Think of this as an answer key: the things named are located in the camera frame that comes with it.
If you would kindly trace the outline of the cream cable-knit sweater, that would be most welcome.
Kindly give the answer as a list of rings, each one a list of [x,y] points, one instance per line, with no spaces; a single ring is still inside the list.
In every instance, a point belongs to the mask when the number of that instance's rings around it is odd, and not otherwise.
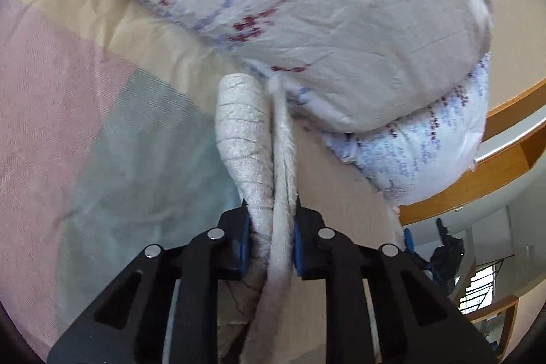
[[[246,74],[219,84],[217,147],[251,215],[249,273],[219,286],[218,346],[226,356],[245,335],[244,363],[321,363],[326,357],[326,292],[293,269],[297,203],[358,244],[401,245],[393,207],[313,133],[295,128],[278,82]]]

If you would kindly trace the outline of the staircase with railing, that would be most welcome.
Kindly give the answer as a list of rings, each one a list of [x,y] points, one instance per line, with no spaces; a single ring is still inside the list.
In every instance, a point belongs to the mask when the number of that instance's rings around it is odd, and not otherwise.
[[[507,260],[502,258],[477,268],[458,299],[458,308],[463,314],[486,308],[494,302],[497,278]]]

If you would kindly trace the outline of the wooden bookshelf with items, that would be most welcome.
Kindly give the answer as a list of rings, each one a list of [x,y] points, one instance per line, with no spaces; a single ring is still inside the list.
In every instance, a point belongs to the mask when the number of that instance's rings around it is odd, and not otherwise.
[[[507,355],[516,323],[518,303],[519,297],[510,295],[465,315],[493,348],[498,363]]]

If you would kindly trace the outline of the white blue-patterned pillow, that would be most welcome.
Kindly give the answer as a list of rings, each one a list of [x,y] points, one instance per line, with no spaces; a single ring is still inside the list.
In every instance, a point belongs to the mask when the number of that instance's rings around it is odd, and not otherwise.
[[[394,206],[425,201],[475,165],[489,108],[490,53],[441,99],[365,133],[321,134]]]

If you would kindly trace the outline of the floral patchwork duvet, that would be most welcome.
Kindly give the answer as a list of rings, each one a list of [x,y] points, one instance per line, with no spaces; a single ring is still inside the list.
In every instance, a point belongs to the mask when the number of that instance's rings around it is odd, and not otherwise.
[[[215,134],[238,70],[136,0],[1,0],[1,301],[40,358],[145,246],[240,204]]]

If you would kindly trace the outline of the wooden wall shelf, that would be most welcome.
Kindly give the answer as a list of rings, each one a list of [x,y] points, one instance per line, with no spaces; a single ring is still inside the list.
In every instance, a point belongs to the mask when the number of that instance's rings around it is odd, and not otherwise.
[[[400,208],[400,222],[410,225],[460,210],[528,173],[544,152],[545,82],[541,81],[493,108],[475,168],[445,191]]]

